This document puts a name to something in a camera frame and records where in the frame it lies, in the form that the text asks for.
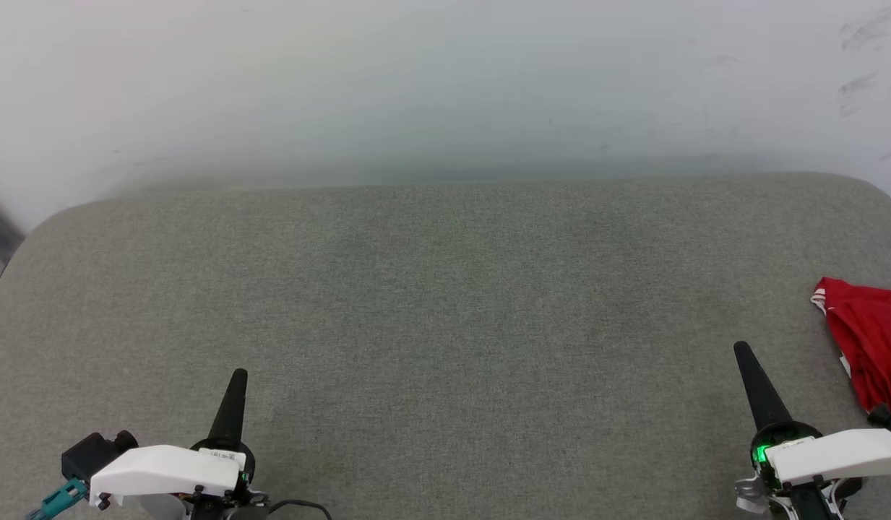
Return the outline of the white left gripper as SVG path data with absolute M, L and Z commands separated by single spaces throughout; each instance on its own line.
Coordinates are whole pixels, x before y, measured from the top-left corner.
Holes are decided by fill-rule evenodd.
M 125 499 L 150 495 L 189 503 L 213 498 L 227 508 L 251 503 L 256 459 L 241 442 L 248 378 L 247 369 L 233 370 L 208 438 L 190 448 L 112 441 L 89 476 L 90 506 L 121 506 Z

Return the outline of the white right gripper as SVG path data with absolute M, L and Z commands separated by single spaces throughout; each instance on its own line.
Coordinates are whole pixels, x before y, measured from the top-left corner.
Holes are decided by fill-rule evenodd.
M 748 342 L 736 342 L 733 354 L 755 427 L 761 430 L 750 446 L 754 476 L 733 484 L 739 509 L 788 518 L 841 518 L 845 500 L 866 478 L 891 476 L 891 422 L 820 435 L 804 422 L 791 422 Z

